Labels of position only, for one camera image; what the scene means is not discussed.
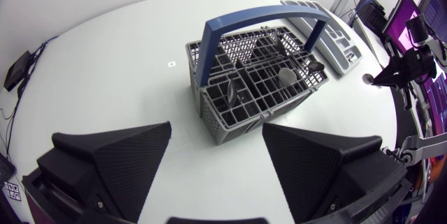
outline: gray plastic basket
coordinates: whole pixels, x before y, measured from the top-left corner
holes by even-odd
[[[281,53],[277,37],[286,48]],[[216,144],[241,136],[301,104],[328,81],[323,71],[308,75],[314,55],[286,27],[232,33],[219,40],[207,85],[200,87],[196,74],[201,41],[186,44],[191,88],[196,108]],[[284,87],[278,73],[289,68],[297,81]],[[237,89],[229,107],[228,83]]]

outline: purple screen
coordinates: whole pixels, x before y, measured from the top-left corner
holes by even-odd
[[[404,53],[412,48],[405,22],[419,15],[419,9],[413,0],[402,0],[399,10],[395,11],[395,18],[385,33],[396,43],[400,52]]]

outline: round white table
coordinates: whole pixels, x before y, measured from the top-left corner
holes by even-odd
[[[185,44],[202,38],[205,21],[280,0],[148,0],[114,10],[60,35],[42,55],[15,118],[10,154],[17,176],[37,168],[52,148],[51,135],[98,133],[170,121],[172,138],[147,196],[139,223],[169,217],[265,217],[293,223],[286,198],[258,128],[215,146],[197,115]],[[329,82],[274,124],[351,137],[379,135],[394,148],[396,116],[389,89],[363,83],[380,67],[361,39],[338,17],[364,55],[340,77],[325,59]],[[286,25],[275,20],[244,28]],[[174,67],[168,63],[175,61]],[[12,110],[15,90],[0,107]],[[1,132],[6,130],[5,122]],[[24,192],[11,200],[32,223]]]

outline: blue handle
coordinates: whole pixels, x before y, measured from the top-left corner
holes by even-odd
[[[196,81],[200,87],[208,83],[216,49],[224,33],[259,22],[287,17],[306,17],[318,20],[305,44],[305,50],[308,52],[314,49],[315,43],[320,38],[321,32],[323,32],[330,19],[325,13],[315,8],[298,5],[276,5],[241,10],[207,21],[203,30],[196,70]]]

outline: metal spoon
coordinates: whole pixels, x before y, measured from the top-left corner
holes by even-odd
[[[309,72],[307,73],[308,75],[311,75],[312,73],[315,73],[317,71],[324,70],[324,65],[319,61],[310,62],[310,64],[308,64],[307,67],[309,69]]]
[[[228,97],[227,97],[229,108],[233,108],[234,104],[236,103],[236,98],[237,98],[237,89],[233,81],[230,80],[230,82],[228,83]]]

